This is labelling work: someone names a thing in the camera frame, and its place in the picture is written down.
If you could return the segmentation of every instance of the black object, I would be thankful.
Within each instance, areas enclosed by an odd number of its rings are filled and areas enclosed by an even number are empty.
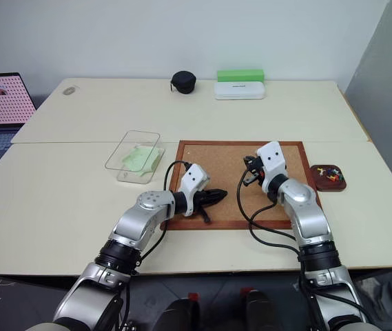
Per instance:
[[[64,326],[71,331],[90,331],[90,328],[86,324],[70,317],[61,317],[53,323]]]
[[[281,331],[274,304],[260,291],[252,290],[246,296],[247,331]]]
[[[154,324],[153,331],[194,331],[200,322],[197,301],[179,299],[171,303]]]
[[[271,180],[271,183],[269,183],[268,186],[267,193],[267,197],[269,200],[271,200],[272,202],[277,201],[278,189],[280,188],[281,184],[283,184],[287,180],[288,178],[284,174],[278,174],[274,177],[274,179]]]
[[[207,212],[204,207],[209,207],[220,202],[228,195],[228,192],[220,188],[213,188],[211,190],[202,190],[194,194],[194,211],[202,215],[205,223],[211,223]]]
[[[99,256],[94,262],[111,270],[132,274],[140,260],[141,252],[109,239],[99,251]]]
[[[183,94],[188,94],[193,92],[194,86],[196,85],[196,76],[194,76],[189,71],[179,71],[173,75],[171,79],[171,84]]]
[[[338,331],[347,324],[362,322],[361,318],[356,315],[343,315],[332,318],[329,321],[331,331]]]
[[[243,162],[245,162],[246,169],[248,169],[248,171],[252,173],[252,177],[245,179],[243,181],[243,185],[248,186],[249,184],[253,183],[258,179],[258,185],[261,186],[263,184],[263,179],[265,179],[265,173],[262,171],[262,159],[260,157],[253,157],[248,155],[247,157],[243,158]]]
[[[96,323],[93,331],[113,330],[113,326],[119,322],[119,312],[122,309],[123,303],[124,302],[120,298],[119,294],[115,294],[102,313],[98,323]]]
[[[301,247],[298,261],[305,264],[306,271],[326,270],[341,265],[338,251],[333,241]]]
[[[182,214],[187,211],[187,200],[185,198],[185,193],[183,192],[173,192],[174,200],[176,205],[174,207],[174,214]]]

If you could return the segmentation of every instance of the white wall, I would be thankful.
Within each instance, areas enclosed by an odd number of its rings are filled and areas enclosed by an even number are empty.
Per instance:
[[[345,90],[387,0],[0,0],[0,72],[32,95],[66,77],[262,68]]]

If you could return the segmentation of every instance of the small white object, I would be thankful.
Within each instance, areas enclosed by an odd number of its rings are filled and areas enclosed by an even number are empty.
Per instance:
[[[285,156],[281,151],[278,141],[271,141],[263,147],[257,149],[257,155],[262,159],[265,180],[263,180],[262,190],[268,193],[268,187],[272,179],[278,174],[287,176]]]
[[[194,211],[194,193],[201,191],[209,182],[208,174],[198,164],[193,164],[183,175],[180,181],[179,192],[185,194],[187,198],[187,211],[185,216],[190,216]]]
[[[261,81],[222,81],[214,84],[217,100],[263,99],[265,86]]]

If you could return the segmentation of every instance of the green cloth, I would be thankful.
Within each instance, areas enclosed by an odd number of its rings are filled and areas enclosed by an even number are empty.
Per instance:
[[[152,149],[148,146],[137,146],[122,159],[122,162],[129,171],[141,177],[148,172],[155,171],[160,155],[161,150],[159,148]]]

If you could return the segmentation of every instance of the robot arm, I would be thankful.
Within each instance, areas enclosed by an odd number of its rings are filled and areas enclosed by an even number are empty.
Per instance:
[[[123,306],[120,293],[136,274],[141,252],[157,225],[175,214],[189,216],[203,205],[217,203],[226,196],[223,190],[203,190],[208,182],[208,174],[192,164],[178,192],[141,194],[114,226],[98,257],[87,265],[65,295],[56,309],[54,322],[36,325],[28,331],[113,330]]]
[[[258,180],[268,198],[278,202],[291,219],[291,227],[300,248],[298,260],[304,270],[307,299],[317,324],[323,329],[338,330],[348,323],[367,322],[356,307],[358,294],[349,273],[338,257],[329,223],[316,203],[312,188],[287,176],[285,158],[276,141],[257,150],[257,157],[245,157],[251,177],[245,185]],[[342,299],[330,299],[335,296]]]

